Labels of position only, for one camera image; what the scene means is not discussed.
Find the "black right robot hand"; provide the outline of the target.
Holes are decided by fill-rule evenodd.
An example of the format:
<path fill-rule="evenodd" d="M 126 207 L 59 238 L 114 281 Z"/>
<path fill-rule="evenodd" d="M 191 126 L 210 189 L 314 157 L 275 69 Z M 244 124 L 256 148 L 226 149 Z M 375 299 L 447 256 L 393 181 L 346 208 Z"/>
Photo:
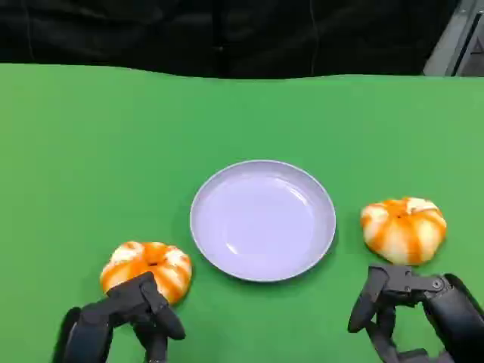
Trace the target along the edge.
<path fill-rule="evenodd" d="M 392 339 L 396 307 L 421 304 L 444 351 L 400 352 Z M 383 362 L 482 362 L 483 310 L 456 275 L 421 276 L 407 265 L 373 264 L 349 317 L 348 332 L 366 330 Z"/>

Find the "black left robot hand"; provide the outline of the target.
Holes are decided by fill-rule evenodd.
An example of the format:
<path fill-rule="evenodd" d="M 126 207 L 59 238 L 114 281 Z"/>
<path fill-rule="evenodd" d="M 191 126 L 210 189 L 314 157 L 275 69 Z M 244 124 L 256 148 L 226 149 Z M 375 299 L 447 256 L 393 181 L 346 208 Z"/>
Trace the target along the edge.
<path fill-rule="evenodd" d="M 129 324 L 145 349 L 146 362 L 166 362 L 168 340 L 183 340 L 185 329 L 146 272 L 107 291 L 107 297 L 65 315 L 53 362 L 105 362 L 113 331 Z"/>

